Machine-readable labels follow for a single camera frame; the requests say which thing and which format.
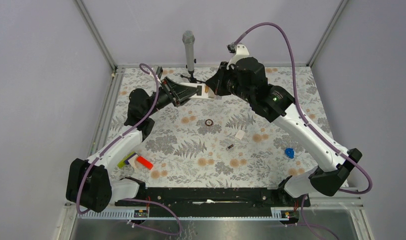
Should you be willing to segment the white red remote control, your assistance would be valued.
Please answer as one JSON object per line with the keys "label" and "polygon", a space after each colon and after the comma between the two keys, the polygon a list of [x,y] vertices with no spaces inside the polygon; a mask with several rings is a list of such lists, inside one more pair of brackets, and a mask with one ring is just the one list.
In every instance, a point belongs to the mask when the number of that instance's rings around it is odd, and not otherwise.
{"label": "white red remote control", "polygon": [[190,97],[191,99],[200,99],[200,100],[215,100],[216,99],[215,93],[212,91],[211,88],[209,88],[204,83],[182,82],[182,83],[180,83],[180,85],[191,87],[196,90],[196,93]]}

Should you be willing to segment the white battery cover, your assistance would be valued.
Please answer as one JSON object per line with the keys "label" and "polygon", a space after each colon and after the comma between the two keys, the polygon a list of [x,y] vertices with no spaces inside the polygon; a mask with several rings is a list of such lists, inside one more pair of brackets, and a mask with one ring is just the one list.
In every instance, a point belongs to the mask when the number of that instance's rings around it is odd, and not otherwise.
{"label": "white battery cover", "polygon": [[245,132],[243,131],[243,130],[241,130],[241,129],[239,129],[237,132],[236,132],[236,134],[235,134],[235,138],[237,138],[237,139],[239,139],[239,140],[242,140],[243,139],[243,137],[245,136]]}

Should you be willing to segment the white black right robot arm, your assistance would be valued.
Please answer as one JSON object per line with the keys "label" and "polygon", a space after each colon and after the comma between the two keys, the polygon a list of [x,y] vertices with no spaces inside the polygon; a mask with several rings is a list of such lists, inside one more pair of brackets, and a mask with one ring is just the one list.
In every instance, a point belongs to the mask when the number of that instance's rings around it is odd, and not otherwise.
{"label": "white black right robot arm", "polygon": [[257,115],[286,131],[317,162],[313,169],[280,183],[277,198],[284,206],[292,205],[304,194],[334,196],[354,169],[352,163],[362,158],[357,148],[347,149],[316,124],[304,120],[295,98],[283,87],[270,84],[264,65],[254,57],[240,59],[232,68],[226,61],[221,62],[205,84],[217,96],[235,95],[249,103]]}

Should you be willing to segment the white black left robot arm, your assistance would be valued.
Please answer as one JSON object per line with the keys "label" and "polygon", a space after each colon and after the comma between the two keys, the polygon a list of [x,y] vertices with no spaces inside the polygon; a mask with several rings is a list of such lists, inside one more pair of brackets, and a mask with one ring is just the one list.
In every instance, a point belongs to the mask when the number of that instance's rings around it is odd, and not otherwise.
{"label": "white black left robot arm", "polygon": [[139,206],[146,192],[138,180],[110,180],[110,173],[126,161],[127,155],[151,133],[155,122],[150,116],[169,104],[179,107],[193,97],[205,97],[201,83],[176,83],[165,77],[156,81],[156,92],[149,95],[136,88],[129,94],[127,119],[116,137],[87,159],[75,159],[69,167],[66,199],[85,212],[102,212],[108,205],[128,199]]}

